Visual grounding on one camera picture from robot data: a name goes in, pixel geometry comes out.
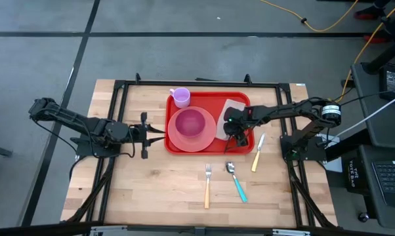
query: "fork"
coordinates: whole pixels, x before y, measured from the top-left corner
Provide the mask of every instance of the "fork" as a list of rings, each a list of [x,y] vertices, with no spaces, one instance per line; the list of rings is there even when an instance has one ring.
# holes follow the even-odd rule
[[[212,174],[212,166],[211,164],[206,164],[206,190],[205,190],[205,209],[209,209],[209,179]]]

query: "knife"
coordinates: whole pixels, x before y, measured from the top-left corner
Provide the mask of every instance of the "knife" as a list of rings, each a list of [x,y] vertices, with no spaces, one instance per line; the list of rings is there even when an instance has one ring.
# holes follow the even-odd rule
[[[256,172],[257,163],[259,161],[259,155],[260,155],[260,150],[262,149],[263,141],[264,141],[264,133],[260,137],[259,144],[257,145],[257,154],[255,160],[253,161],[253,165],[251,166],[251,171],[253,172]]]

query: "red tray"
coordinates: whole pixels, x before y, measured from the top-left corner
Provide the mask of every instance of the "red tray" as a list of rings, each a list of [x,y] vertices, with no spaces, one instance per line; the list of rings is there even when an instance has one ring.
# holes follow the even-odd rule
[[[231,99],[237,102],[242,102],[246,106],[250,106],[250,100],[242,92],[191,92],[190,93],[190,105],[197,106],[199,108],[203,108],[207,110],[214,118],[215,122],[218,122],[219,115],[222,112],[224,107],[225,101],[227,99]],[[167,111],[165,114],[165,130],[169,125],[170,118],[178,111],[179,108],[176,107],[174,103],[174,99],[172,96],[169,96],[167,99]],[[236,145],[236,141],[234,138],[230,140],[228,143],[228,147],[234,147],[229,149],[226,154],[236,154],[242,155],[249,153],[253,150],[255,146],[255,137],[253,131],[250,131],[251,134],[249,135],[249,145],[245,147],[234,147]],[[207,148],[197,151],[197,152],[187,152],[178,149],[174,144],[170,141],[170,137],[168,133],[166,133],[166,137],[164,139],[165,148],[173,154],[187,154],[187,155],[222,155],[224,154],[224,149],[226,145],[226,141],[219,140],[215,138]]]

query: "gray floor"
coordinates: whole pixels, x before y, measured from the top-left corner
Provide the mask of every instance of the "gray floor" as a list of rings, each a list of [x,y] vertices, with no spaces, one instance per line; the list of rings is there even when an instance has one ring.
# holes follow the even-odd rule
[[[317,28],[332,24],[350,3],[315,0],[272,1],[307,17]],[[0,31],[83,31],[93,0],[0,0]],[[359,4],[362,9],[366,4]],[[378,22],[346,18],[333,31],[371,31]],[[142,1],[101,0],[93,31],[264,31],[308,32],[297,18],[257,0]],[[0,227],[17,226],[49,135],[28,119],[34,98],[60,101],[81,39],[0,38],[0,146],[12,158],[0,157]],[[310,96],[337,97],[361,39],[237,37],[103,37],[90,38],[69,109],[86,114],[96,79],[193,80],[196,77],[242,81],[246,73],[264,82],[306,83]],[[373,59],[388,45],[371,45],[361,61]],[[355,98],[351,92],[345,99]],[[343,123],[332,134],[362,118],[356,102],[343,109]],[[63,128],[63,138],[76,133]],[[73,151],[56,145],[33,224],[60,219]],[[345,229],[395,234],[375,220],[356,219],[362,198],[348,193],[341,178],[329,175],[339,225]]]

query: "yellow cable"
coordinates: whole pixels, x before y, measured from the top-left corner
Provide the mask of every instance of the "yellow cable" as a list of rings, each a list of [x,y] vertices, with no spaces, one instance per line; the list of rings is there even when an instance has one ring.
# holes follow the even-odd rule
[[[278,5],[275,5],[275,4],[270,3],[270,2],[268,2],[268,1],[265,1],[265,0],[260,0],[260,1],[262,1],[263,3],[267,3],[267,4],[269,4],[269,5],[273,6],[273,7],[277,7],[277,8],[279,8],[279,9],[281,9],[281,10],[287,11],[287,12],[289,12],[289,13],[295,15],[296,17],[298,17],[300,20],[304,19],[303,17],[301,17],[301,16],[298,15],[297,13],[293,12],[292,10],[288,10],[288,9],[286,9],[286,8],[280,7],[280,6],[278,6]],[[331,25],[331,26],[329,26],[329,27],[327,27],[327,28],[325,28],[325,29],[314,29],[314,28],[307,22],[307,20],[304,21],[304,24],[305,24],[307,27],[309,27],[312,31],[319,32],[319,33],[321,33],[321,32],[326,32],[327,30],[330,30],[331,28],[333,28],[333,27],[335,27],[337,24],[339,24],[339,22],[340,22],[341,20],[343,20],[343,18],[345,18],[346,15],[355,7],[355,5],[356,5],[356,3],[357,3],[358,1],[359,1],[359,0],[355,0],[354,4],[352,4],[352,6],[350,6],[350,8],[341,16],[340,19],[338,19],[333,25]]]
[[[386,16],[386,18],[389,18],[389,17],[393,14],[394,11],[395,11],[395,8],[394,8],[392,11],[390,11],[390,13]],[[371,42],[371,40],[373,39],[374,35],[378,32],[378,30],[381,28],[381,26],[383,26],[383,23],[380,23],[380,24],[379,24],[379,27],[377,27],[377,29],[375,29],[374,33],[373,33],[373,34],[371,35],[371,37],[369,38],[368,42],[364,45],[364,47],[361,49],[360,53],[359,53],[359,54],[357,55],[357,57],[355,58],[354,64],[358,61],[358,59],[360,58],[361,54],[362,54],[362,53],[364,52],[364,50],[367,48],[369,42]],[[351,73],[351,72],[352,72],[351,69],[349,69],[348,76],[346,77],[346,81],[344,82],[344,85],[343,85],[341,97],[340,97],[338,100],[336,100],[336,102],[340,102],[340,101],[342,100],[343,94],[344,94],[344,90],[346,89],[346,85],[348,84],[348,81],[349,81],[350,73]]]

